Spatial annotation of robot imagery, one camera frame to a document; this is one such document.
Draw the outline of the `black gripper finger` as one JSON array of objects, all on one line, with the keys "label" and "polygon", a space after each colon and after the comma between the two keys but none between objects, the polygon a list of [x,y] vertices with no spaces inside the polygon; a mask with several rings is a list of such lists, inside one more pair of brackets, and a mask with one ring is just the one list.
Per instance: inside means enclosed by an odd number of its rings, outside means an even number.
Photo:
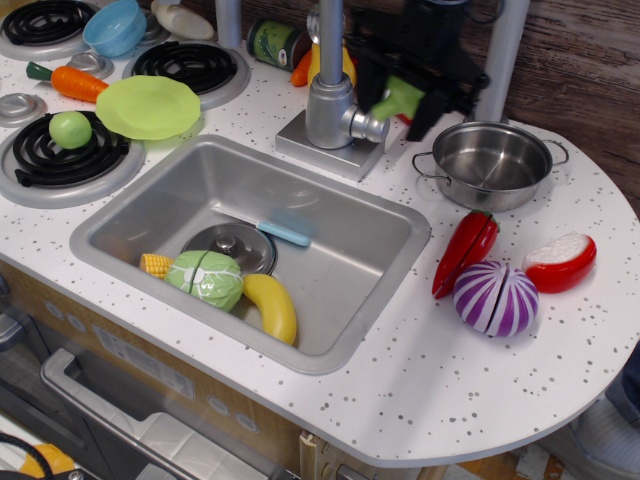
[{"label": "black gripper finger", "polygon": [[357,98],[365,114],[393,115],[394,111],[385,96],[387,79],[395,64],[390,53],[364,52],[356,55],[358,76]]},{"label": "black gripper finger", "polygon": [[420,142],[443,115],[454,111],[469,114],[472,109],[473,98],[462,90],[433,90],[420,100],[406,140]]}]

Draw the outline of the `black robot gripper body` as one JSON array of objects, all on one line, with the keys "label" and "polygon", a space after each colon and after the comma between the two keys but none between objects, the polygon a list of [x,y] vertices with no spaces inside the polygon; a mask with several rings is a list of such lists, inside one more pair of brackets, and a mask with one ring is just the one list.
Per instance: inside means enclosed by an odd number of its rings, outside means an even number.
[{"label": "black robot gripper body", "polygon": [[355,55],[390,53],[395,64],[389,76],[424,93],[462,90],[473,98],[474,107],[489,77],[459,41],[470,13],[469,1],[406,1],[398,14],[355,7],[347,45]]}]

